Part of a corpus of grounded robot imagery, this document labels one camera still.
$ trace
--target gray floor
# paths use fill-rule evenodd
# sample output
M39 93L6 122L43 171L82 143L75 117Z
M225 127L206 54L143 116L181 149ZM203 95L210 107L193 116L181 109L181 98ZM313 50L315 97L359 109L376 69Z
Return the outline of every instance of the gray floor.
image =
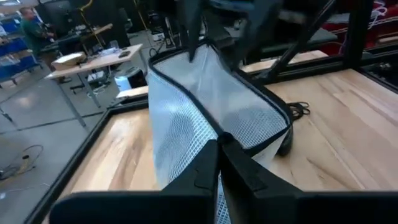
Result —
M159 43L148 39L141 32L131 39L131 44L144 44L143 53L149 58L149 49ZM143 67L138 55L131 64ZM0 116L0 167L7 166L25 148L40 144L44 151L36 161L36 168L7 182L0 182L0 223L22 223L36 203L44 195L69 158L98 122L101 115L92 115L104 109L97 108L85 91L74 95L69 89L79 84L77 77L71 83L63 84L87 127L83 128L73 118L55 84L43 79L49 71L45 68L35 71L21 80L14 88L0 89L0 107L15 121L10 123ZM114 83L97 97L101 105L107 106L118 94Z

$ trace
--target green shirt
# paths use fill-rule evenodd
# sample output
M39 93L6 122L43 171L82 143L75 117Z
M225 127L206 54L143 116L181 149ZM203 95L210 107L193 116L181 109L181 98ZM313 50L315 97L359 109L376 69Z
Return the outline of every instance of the green shirt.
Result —
M25 36L25 43L32 49L35 56L40 55L40 50L51 42L45 37L45 31L34 21L21 20L21 31Z

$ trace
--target mesh bag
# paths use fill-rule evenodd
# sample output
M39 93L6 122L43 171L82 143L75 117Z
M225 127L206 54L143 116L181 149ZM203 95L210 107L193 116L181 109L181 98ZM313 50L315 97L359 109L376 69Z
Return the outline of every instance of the mesh bag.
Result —
M227 69L206 41L192 62L184 49L152 57L147 82L154 164L162 188L222 132L231 133L267 167L292 125L280 98L252 85L244 72ZM218 183L217 222L230 223L220 177Z

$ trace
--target black fabric trim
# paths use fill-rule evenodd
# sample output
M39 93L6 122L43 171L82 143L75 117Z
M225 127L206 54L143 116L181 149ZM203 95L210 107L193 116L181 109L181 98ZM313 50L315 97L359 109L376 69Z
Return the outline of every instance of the black fabric trim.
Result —
M208 39L203 39L199 43L199 47L202 46L203 44L206 44L210 47L213 48L213 50L220 56L220 62L222 66L224 66L224 69L230 70L229 67L227 66L227 63L223 60L222 53L220 50L218 50L215 47L215 44ZM223 129L221 126L215 121L215 119L212 117L212 115L205 109L205 107L199 102L199 100L189 91L187 90L183 85L177 83L174 79L168 77L167 75L163 74L162 72L158 71L154 67L154 64L159 63L163 60L167 60L173 56L176 56L178 54L187 52L186 47L180 47L177 49L173 50L168 50L166 52L162 52L152 58L149 59L149 68L155 71L156 74L161 76L164 80L169 82L170 84L176 86L179 90L181 90L183 93L185 93L194 103L194 105L199 109L199 111L204 115L205 119L208 120L210 125L216 130L217 134L223 133ZM245 153L249 156L255 156L259 152L261 152L263 149L265 149L267 146L269 146L272 142L274 142L276 139L280 138L284 133L286 133L291 127L292 127L292 120L293 120L293 114L289 107L286 105L286 103L280 99L277 95L275 95L273 92L268 90L262 85L258 85L254 81L251 80L250 76L246 74L242 70L236 70L236 71L231 71L230 73L234 78L238 79L243 85L248 87L254 94L257 96L261 97L264 101L268 102L275 110L277 110L285 119L285 123L287 125L286 128L283 130L279 131L273 137L265 140L262 143L259 143L258 145L251 147L249 149L245 149Z

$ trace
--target person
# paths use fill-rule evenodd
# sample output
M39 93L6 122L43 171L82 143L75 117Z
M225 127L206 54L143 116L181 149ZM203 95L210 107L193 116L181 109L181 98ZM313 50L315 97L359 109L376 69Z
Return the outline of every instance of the person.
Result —
M22 15L21 32L25 37L26 45L33 51L35 58L43 60L46 66L51 71L54 71L55 69L51 63L57 59L57 52L40 52L45 46L51 44L50 38L53 38L54 34L47 32L34 21L35 13L31 8L23 7L19 12ZM69 82L70 78L62 78L58 81L61 83Z

